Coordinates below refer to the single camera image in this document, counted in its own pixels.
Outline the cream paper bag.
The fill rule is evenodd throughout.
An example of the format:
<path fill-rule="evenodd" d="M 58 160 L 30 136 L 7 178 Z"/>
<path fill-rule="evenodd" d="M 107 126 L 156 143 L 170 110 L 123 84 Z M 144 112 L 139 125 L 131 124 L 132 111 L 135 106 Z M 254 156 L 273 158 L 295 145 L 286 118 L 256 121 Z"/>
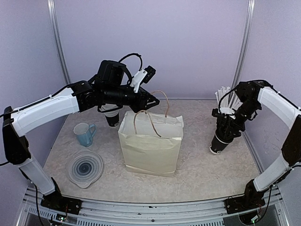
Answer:
<path fill-rule="evenodd" d="M 118 130 L 126 170 L 172 178 L 183 139 L 182 116 L 127 111 Z"/>

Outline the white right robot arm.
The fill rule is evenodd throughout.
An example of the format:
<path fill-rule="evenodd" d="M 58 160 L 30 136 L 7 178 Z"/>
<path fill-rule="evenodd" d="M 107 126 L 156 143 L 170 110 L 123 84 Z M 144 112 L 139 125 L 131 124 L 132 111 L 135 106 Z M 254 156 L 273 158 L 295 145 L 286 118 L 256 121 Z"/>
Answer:
<path fill-rule="evenodd" d="M 264 109 L 263 128 L 259 133 L 250 129 L 249 139 L 256 153 L 264 161 L 265 170 L 246 186 L 247 194 L 240 204 L 252 208 L 258 201 L 258 193 L 278 183 L 294 166 L 301 162 L 301 109 L 276 91 L 265 80 L 241 81 L 233 89 L 222 87 L 216 92 L 217 108 L 212 116 L 217 119 L 216 131 L 210 150 L 219 154 L 234 138 L 245 131 L 245 122 L 255 119 Z"/>

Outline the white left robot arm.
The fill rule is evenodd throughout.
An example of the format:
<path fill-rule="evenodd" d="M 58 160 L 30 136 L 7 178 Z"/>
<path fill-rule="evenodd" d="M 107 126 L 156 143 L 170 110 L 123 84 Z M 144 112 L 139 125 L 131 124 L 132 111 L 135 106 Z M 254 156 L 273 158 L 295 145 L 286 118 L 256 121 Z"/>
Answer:
<path fill-rule="evenodd" d="M 142 85 L 155 75 L 152 66 L 131 74 L 121 61 L 103 60 L 89 80 L 62 87 L 52 95 L 22 107 L 7 107 L 2 114 L 2 135 L 7 161 L 19 168 L 55 209 L 62 209 L 66 199 L 29 149 L 27 135 L 62 117 L 97 108 L 110 127 L 119 124 L 119 111 L 128 106 L 133 112 L 148 110 L 159 100 Z"/>

